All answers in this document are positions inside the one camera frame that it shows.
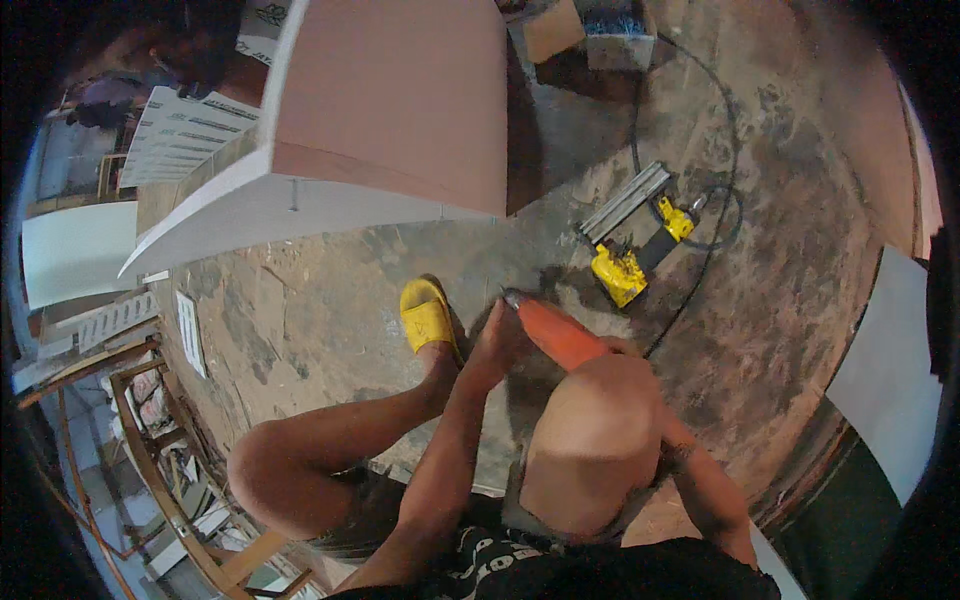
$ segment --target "right arm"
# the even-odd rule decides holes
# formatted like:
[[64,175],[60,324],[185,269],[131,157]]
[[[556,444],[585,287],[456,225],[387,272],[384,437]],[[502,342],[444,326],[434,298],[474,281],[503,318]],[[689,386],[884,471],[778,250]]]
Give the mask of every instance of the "right arm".
[[743,492],[672,410],[663,414],[663,444],[674,461],[674,482],[690,520],[705,540],[756,569]]

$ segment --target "yellow slipper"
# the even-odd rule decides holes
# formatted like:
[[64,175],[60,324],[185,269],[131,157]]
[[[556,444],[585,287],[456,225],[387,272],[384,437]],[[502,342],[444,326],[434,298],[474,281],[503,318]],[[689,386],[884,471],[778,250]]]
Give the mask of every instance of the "yellow slipper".
[[415,354],[428,342],[449,342],[457,365],[463,366],[464,359],[453,335],[450,308],[440,286],[424,277],[408,281],[400,294],[400,318]]

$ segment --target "dirty floor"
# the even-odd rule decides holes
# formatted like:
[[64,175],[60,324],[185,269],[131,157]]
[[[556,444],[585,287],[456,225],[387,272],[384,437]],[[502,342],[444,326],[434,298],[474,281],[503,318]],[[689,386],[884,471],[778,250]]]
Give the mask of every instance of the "dirty floor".
[[[693,60],[664,57],[641,94],[639,163],[663,161],[686,202],[733,171],[740,202],[731,203],[721,227],[729,243],[651,360],[669,405],[756,498],[821,401],[869,295],[879,241],[856,175],[825,126],[823,73],[801,45],[783,47],[759,34],[769,23],[753,11],[765,3],[663,5],[661,29],[713,66],[732,112]],[[796,36],[802,25],[778,10],[783,35]],[[420,363],[397,304],[404,283],[423,273],[443,283],[467,335],[506,285],[541,290],[596,333],[642,348],[657,338],[705,253],[677,249],[648,293],[618,312],[593,281],[589,252],[573,233],[635,173],[633,108],[538,84],[523,61],[514,67],[512,202],[525,204],[515,216],[280,240],[183,265],[154,284],[164,304],[166,353],[225,456],[264,420],[416,385]],[[182,197],[175,187],[141,188],[141,230]],[[539,198],[518,200],[523,194]],[[709,240],[720,208],[708,206],[694,239]],[[644,240],[653,232],[649,212],[638,211],[622,231]],[[206,379],[178,350],[175,290],[197,303]],[[494,390],[478,484],[503,488],[516,445],[560,376],[535,355]],[[411,431],[377,461],[413,470],[435,425]],[[627,542],[690,533],[667,484]]]

